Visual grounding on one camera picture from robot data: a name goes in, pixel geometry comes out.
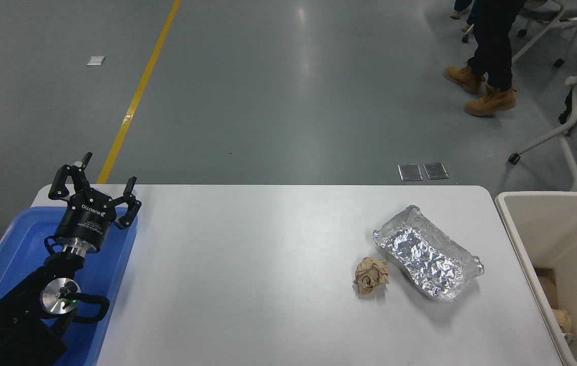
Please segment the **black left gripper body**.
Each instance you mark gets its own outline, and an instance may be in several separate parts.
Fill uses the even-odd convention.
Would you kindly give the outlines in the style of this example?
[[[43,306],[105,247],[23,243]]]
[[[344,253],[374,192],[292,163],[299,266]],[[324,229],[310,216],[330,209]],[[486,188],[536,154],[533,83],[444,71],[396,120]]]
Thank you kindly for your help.
[[[87,252],[100,252],[110,225],[116,219],[116,209],[104,207],[112,197],[96,189],[90,192],[90,198],[84,192],[70,197],[55,231],[56,246],[72,247],[80,244]]]

